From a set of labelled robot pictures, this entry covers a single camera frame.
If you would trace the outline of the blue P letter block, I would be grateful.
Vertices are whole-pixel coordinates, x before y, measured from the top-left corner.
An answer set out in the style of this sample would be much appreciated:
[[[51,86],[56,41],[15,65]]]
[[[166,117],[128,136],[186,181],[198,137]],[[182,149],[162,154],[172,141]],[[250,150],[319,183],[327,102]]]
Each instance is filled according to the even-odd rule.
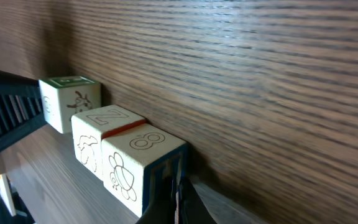
[[[163,179],[184,176],[188,144],[151,124],[102,140],[104,187],[138,217]]]

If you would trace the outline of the green edged picture block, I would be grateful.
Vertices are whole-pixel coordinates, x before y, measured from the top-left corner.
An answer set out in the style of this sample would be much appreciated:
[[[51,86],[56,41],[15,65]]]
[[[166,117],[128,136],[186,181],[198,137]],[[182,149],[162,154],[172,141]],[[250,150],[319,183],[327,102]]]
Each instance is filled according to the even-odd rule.
[[[72,132],[74,114],[101,106],[100,82],[84,76],[53,77],[39,80],[46,122],[59,133]]]

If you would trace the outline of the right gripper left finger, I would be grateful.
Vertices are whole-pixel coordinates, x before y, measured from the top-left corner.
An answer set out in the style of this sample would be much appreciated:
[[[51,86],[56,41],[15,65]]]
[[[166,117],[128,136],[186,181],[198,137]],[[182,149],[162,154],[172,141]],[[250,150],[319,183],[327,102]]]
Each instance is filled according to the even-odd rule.
[[[0,71],[0,152],[45,124],[38,81]]]

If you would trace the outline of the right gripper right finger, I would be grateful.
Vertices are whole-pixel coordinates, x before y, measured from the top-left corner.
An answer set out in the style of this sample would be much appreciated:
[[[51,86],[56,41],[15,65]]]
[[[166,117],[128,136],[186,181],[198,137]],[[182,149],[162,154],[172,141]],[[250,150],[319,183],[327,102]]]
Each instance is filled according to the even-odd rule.
[[[166,177],[136,224],[216,224],[189,178]]]

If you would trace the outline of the red edged picture block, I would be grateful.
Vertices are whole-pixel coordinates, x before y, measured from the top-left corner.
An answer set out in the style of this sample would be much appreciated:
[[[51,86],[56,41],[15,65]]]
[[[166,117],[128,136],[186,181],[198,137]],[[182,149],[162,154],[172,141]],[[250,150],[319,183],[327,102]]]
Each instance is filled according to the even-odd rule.
[[[144,124],[146,119],[118,105],[74,114],[71,118],[75,156],[97,178],[103,178],[101,141]]]

